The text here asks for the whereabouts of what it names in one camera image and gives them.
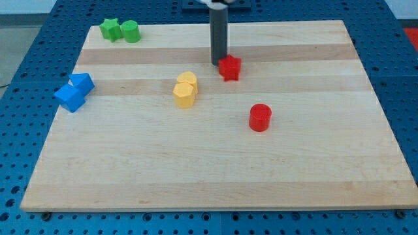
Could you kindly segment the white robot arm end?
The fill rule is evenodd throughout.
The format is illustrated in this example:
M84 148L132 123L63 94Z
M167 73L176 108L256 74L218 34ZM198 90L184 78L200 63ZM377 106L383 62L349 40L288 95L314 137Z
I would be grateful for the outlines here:
M229 5L236 2L236 0L196 0L212 10L223 10Z

